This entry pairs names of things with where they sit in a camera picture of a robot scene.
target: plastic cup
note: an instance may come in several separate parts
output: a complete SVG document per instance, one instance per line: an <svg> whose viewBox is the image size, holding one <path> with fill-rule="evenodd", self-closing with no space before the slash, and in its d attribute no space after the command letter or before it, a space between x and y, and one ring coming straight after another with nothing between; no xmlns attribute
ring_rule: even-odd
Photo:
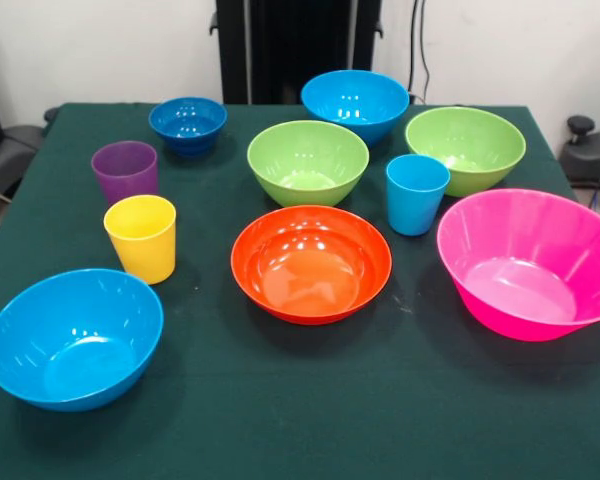
<svg viewBox="0 0 600 480"><path fill-rule="evenodd" d="M176 209L166 198L137 195L107 210L104 228L124 270L148 284L166 280L176 266Z"/></svg>
<svg viewBox="0 0 600 480"><path fill-rule="evenodd" d="M389 162L386 175L391 228L402 235L426 233L451 179L449 169L426 155L401 155Z"/></svg>
<svg viewBox="0 0 600 480"><path fill-rule="evenodd" d="M158 154L146 143L105 145L91 158L91 168L109 205L134 195L158 194Z"/></svg>

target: yellow cup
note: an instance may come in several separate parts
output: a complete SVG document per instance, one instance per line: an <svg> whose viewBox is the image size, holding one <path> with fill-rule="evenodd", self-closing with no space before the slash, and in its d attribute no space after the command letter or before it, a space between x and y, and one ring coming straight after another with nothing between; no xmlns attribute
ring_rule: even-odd
<svg viewBox="0 0 600 480"><path fill-rule="evenodd" d="M176 267L176 209L166 198L136 195L113 204L104 228L127 273L148 284L166 280Z"/></svg>

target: table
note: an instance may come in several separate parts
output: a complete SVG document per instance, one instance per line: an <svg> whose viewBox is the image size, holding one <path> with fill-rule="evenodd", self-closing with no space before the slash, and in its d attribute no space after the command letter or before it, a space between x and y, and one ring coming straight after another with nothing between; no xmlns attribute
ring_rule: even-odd
<svg viewBox="0 0 600 480"><path fill-rule="evenodd" d="M106 143L142 140L158 148L161 192L178 209L177 268L155 287L161 344L139 384L98 411L46 412L0 390L0 480L600 478L600 324L546 344L500 337L461 304L434 234L387 224L384 166L407 151L404 124L423 107L371 151L340 205L386 236L391 279L369 307L320 328L259 310L229 269L238 233L276 208L247 145L303 108L230 106L198 160L164 150L150 108L62 108L0 229L0 308L48 275L119 268L89 162ZM488 110L528 142L500 186L571 196L529 111Z"/></svg>

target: large blue bowl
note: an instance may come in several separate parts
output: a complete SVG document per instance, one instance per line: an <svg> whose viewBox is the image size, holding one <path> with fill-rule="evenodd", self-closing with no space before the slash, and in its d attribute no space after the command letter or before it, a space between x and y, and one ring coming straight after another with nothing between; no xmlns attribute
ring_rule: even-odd
<svg viewBox="0 0 600 480"><path fill-rule="evenodd" d="M162 334L158 296L117 270L74 270L0 312L0 387L48 410L83 411L126 392Z"/></svg>
<svg viewBox="0 0 600 480"><path fill-rule="evenodd" d="M227 109L208 98L174 98L149 114L151 128L167 147L185 157L210 150L225 123Z"/></svg>
<svg viewBox="0 0 600 480"><path fill-rule="evenodd" d="M320 120L337 123L372 147L387 135L409 106L402 85L366 70L337 70L312 78L302 103Z"/></svg>

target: magenta bowl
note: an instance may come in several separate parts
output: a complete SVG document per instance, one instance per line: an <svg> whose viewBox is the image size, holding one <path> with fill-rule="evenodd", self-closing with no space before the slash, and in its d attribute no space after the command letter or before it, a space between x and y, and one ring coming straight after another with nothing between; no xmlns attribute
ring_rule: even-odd
<svg viewBox="0 0 600 480"><path fill-rule="evenodd" d="M600 215L535 190L490 190L453 205L438 251L471 314L541 342L600 321Z"/></svg>

